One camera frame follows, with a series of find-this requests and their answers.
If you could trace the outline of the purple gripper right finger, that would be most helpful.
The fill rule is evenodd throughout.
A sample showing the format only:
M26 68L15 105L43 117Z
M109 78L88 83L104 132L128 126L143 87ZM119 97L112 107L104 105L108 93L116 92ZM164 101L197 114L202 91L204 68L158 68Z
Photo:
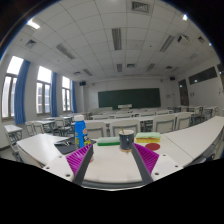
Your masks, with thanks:
M142 182L147 185L153 181L151 174L159 155L137 143L132 144L132 154L139 169Z

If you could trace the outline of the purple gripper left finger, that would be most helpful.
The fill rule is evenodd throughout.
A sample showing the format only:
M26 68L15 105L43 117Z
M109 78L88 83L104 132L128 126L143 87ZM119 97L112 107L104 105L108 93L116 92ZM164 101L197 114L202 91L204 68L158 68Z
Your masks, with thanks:
M89 144L80 149L75 150L66 156L66 160L74 174L73 182L77 185L81 185L93 156L93 145Z

